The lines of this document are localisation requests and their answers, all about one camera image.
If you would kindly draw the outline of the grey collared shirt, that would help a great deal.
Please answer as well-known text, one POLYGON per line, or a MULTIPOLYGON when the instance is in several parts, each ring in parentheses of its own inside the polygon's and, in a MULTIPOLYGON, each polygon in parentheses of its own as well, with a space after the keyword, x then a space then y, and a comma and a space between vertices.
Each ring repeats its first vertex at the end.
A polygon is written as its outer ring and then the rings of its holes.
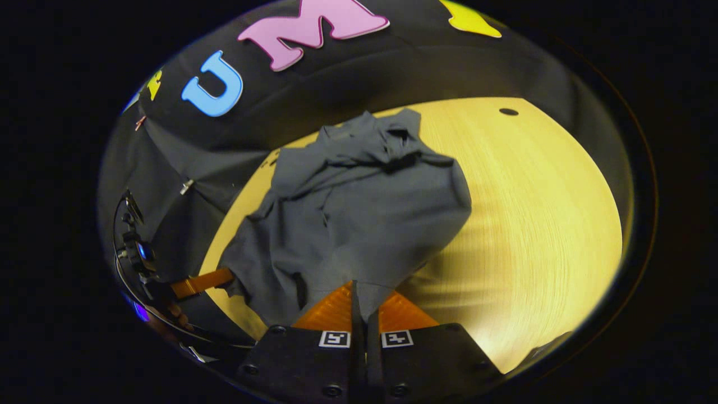
POLYGON ((456 159, 420 138, 410 108, 365 112, 284 148, 269 191, 219 259, 224 286, 266 325, 292 324, 357 282, 368 319, 390 293, 451 243, 472 212, 456 159))

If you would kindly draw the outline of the black backdrop cloth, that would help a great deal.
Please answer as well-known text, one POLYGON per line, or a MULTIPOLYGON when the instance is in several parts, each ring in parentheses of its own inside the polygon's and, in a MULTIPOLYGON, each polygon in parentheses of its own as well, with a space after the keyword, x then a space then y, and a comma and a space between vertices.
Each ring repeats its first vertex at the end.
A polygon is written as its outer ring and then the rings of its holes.
POLYGON ((114 263, 119 197, 132 192, 170 286, 219 269, 282 149, 410 108, 421 140, 459 163, 472 212, 393 291, 463 325, 500 368, 604 325, 634 231, 638 131, 610 82, 559 49, 456 0, 279 0, 237 16, 152 72, 111 131, 98 232, 124 301, 168 342, 253 347, 272 325, 224 286, 172 294, 194 333, 129 296, 114 263))

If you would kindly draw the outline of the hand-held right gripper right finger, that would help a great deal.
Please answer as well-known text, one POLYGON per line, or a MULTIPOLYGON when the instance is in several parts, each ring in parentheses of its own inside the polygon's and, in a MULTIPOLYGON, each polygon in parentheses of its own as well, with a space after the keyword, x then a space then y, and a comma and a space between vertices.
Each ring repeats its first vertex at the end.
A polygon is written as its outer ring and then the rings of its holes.
POLYGON ((463 325, 395 291, 369 317, 365 366, 366 402, 474 402, 504 381, 463 325))

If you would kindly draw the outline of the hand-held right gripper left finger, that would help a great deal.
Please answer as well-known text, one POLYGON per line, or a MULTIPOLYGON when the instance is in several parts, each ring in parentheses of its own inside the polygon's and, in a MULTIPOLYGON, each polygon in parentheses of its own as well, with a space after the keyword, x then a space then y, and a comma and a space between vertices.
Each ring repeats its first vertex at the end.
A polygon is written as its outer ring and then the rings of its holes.
POLYGON ((354 282, 293 325, 276 324, 249 351, 236 381, 271 402, 349 402, 362 381, 362 319, 354 282))

